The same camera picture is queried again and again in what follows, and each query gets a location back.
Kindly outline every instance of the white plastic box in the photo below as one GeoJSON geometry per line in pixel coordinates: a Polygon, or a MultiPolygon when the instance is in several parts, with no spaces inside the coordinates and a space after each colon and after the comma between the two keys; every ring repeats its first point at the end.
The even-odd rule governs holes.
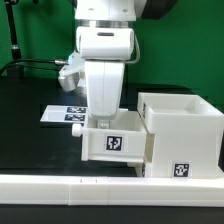
{"type": "Polygon", "coordinates": [[[197,95],[139,93],[138,111],[148,129],[146,176],[215,178],[224,115],[197,95]]]}
{"type": "Polygon", "coordinates": [[[119,110],[110,129],[97,128],[89,116],[82,134],[82,160],[143,162],[146,130],[137,112],[119,110]]]}

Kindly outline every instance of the black cable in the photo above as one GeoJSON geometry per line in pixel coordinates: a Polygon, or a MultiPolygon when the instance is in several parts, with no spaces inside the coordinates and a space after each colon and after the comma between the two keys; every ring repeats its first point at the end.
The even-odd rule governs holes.
{"type": "Polygon", "coordinates": [[[55,60],[42,60],[42,59],[17,59],[14,61],[11,61],[9,63],[7,63],[3,68],[0,69],[0,76],[2,75],[2,73],[8,68],[13,66],[14,64],[17,64],[17,66],[19,66],[18,63],[21,62],[29,62],[29,63],[44,63],[44,64],[55,64],[55,60]]]}
{"type": "Polygon", "coordinates": [[[29,65],[16,65],[16,66],[20,66],[24,68],[40,69],[40,70],[49,70],[49,71],[55,71],[55,72],[59,72],[61,70],[57,68],[43,68],[43,67],[35,67],[35,66],[29,66],[29,65]]]}

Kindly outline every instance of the black tabletop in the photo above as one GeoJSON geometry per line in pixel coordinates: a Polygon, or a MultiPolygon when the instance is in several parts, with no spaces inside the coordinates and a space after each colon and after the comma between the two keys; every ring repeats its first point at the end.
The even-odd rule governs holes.
{"type": "MultiPolygon", "coordinates": [[[[138,92],[191,93],[178,86],[124,84],[121,107],[136,110],[138,92]]],[[[42,125],[47,105],[86,106],[54,79],[0,79],[0,173],[133,177],[125,163],[81,161],[81,138],[69,125],[42,125]]],[[[0,223],[223,223],[223,208],[0,205],[0,223]]]]}

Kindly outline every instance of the white box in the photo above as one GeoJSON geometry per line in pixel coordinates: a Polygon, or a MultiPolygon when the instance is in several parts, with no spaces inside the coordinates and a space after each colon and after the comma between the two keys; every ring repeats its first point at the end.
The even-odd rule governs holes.
{"type": "Polygon", "coordinates": [[[143,162],[146,130],[137,112],[119,110],[110,129],[97,128],[89,116],[82,133],[82,160],[143,162]]]}
{"type": "Polygon", "coordinates": [[[138,111],[148,136],[154,135],[146,150],[151,177],[176,177],[178,164],[188,168],[184,177],[216,177],[224,129],[220,111],[196,95],[152,93],[139,93],[138,111]]]}

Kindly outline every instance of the white open box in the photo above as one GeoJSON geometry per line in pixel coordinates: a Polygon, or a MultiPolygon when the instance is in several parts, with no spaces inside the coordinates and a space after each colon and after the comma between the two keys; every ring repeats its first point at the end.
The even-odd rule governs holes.
{"type": "Polygon", "coordinates": [[[149,176],[172,178],[175,164],[189,164],[190,178],[217,176],[221,112],[196,95],[152,93],[139,94],[138,111],[154,135],[149,176]]]}
{"type": "Polygon", "coordinates": [[[97,128],[97,121],[89,116],[82,132],[82,160],[143,162],[146,131],[137,112],[118,110],[110,129],[97,128]]]}

